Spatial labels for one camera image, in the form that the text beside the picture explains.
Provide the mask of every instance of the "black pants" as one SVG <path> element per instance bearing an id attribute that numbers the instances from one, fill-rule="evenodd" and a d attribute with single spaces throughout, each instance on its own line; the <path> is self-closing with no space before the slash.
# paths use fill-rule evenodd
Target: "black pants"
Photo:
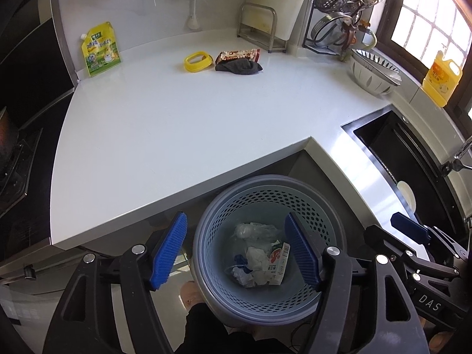
<path id="1" fill-rule="evenodd" d="M 228 334 L 206 304 L 194 305 L 187 315 L 185 338 L 176 354 L 279 354 L 291 353 L 275 338 L 254 340 L 249 333 Z"/>

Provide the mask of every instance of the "countertop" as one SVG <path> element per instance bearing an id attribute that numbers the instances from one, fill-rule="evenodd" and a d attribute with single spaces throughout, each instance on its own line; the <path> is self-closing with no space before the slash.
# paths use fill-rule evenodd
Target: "countertop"
<path id="1" fill-rule="evenodd" d="M 94 240 L 307 145 L 332 170 L 328 176 L 350 182 L 345 193 L 338 190 L 370 211 L 361 223 L 376 220 L 390 230 L 391 214 L 406 212 L 341 128 L 390 102 L 362 90 L 333 58 L 261 51 L 257 75 L 183 69 L 195 51 L 215 58 L 252 47 L 234 30 L 184 34 L 124 51 L 120 65 L 81 80 L 54 162 L 53 245 Z M 422 247 L 401 238 L 423 256 Z"/>

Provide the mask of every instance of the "blue textured finger pad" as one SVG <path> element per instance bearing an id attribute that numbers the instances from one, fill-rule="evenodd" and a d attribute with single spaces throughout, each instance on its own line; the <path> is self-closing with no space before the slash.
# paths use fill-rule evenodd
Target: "blue textured finger pad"
<path id="1" fill-rule="evenodd" d="M 412 221 L 402 213 L 392 215 L 390 223 L 396 230 L 402 232 L 420 245 L 427 245 L 431 239 L 428 234 L 428 229 Z"/>
<path id="2" fill-rule="evenodd" d="M 185 213 L 180 213 L 170 226 L 165 241 L 154 257 L 153 275 L 150 278 L 150 285 L 154 290 L 159 289 L 160 285 L 167 282 L 186 233 L 187 216 Z"/>
<path id="3" fill-rule="evenodd" d="M 289 214 L 285 218 L 285 236 L 290 244 L 290 254 L 294 254 L 305 283 L 317 286 L 321 283 L 318 272 L 318 258 L 301 232 L 295 219 Z"/>

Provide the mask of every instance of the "trash can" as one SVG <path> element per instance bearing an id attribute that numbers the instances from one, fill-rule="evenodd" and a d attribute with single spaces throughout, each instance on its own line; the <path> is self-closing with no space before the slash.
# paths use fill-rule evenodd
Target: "trash can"
<path id="1" fill-rule="evenodd" d="M 315 312 L 319 293 L 305 284 L 293 254 L 279 286 L 244 288 L 225 273 L 237 224 L 273 224 L 283 234 L 290 212 L 297 213 L 304 227 L 320 233 L 327 246 L 345 249 L 344 229 L 334 209 L 315 189 L 287 176 L 256 176 L 236 183 L 202 215 L 194 238 L 193 274 L 208 306 L 225 325 L 284 325 Z"/>

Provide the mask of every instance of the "window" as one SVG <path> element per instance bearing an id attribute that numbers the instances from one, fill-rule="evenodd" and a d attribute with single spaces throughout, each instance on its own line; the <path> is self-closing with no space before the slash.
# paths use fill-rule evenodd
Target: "window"
<path id="1" fill-rule="evenodd" d="M 387 0 L 379 23 L 378 48 L 422 81 L 443 50 L 463 68 L 446 110 L 464 137 L 472 135 L 471 5 L 464 0 Z"/>

